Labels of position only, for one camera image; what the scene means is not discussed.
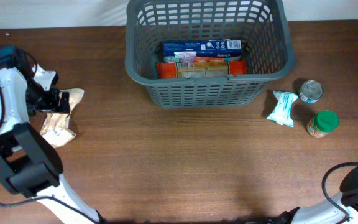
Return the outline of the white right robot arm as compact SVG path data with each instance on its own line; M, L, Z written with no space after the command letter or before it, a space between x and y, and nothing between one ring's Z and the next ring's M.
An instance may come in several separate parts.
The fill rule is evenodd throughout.
M339 192L330 196L326 189L328 177L334 171L344 167L353 169L342 180ZM345 162L330 168L322 178L321 190L325 197L322 202L310 207L298 207L290 212L283 212L279 217L268 222L273 224L358 224L358 162Z

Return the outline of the beige paper bag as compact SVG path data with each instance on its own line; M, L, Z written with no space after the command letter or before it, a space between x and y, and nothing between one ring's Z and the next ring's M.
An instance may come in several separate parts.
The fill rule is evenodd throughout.
M62 147L76 136L69 128L71 113L75 106L82 100L85 91L80 88L62 90L61 93L69 93L69 113L47 113L47 117L40 130L40 135L54 148Z

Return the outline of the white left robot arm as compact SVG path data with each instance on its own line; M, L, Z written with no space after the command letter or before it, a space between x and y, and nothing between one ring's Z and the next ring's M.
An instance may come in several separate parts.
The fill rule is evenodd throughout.
M25 197L10 207L39 202L63 223L105 223L71 188L57 151L30 125L38 111L70 113L70 94L55 88L57 81L57 72L42 69L25 50L0 49L0 183Z

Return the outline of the orange pasta packet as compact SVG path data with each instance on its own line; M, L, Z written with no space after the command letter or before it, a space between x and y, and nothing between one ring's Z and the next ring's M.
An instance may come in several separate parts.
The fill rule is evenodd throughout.
M247 73L245 60L156 64L159 79L236 77Z

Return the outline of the blue tissue box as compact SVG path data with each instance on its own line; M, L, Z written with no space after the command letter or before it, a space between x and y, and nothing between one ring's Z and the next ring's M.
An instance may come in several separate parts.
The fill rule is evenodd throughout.
M163 43L165 63L195 62L201 58L223 58L238 60L243 53L240 40L186 40Z

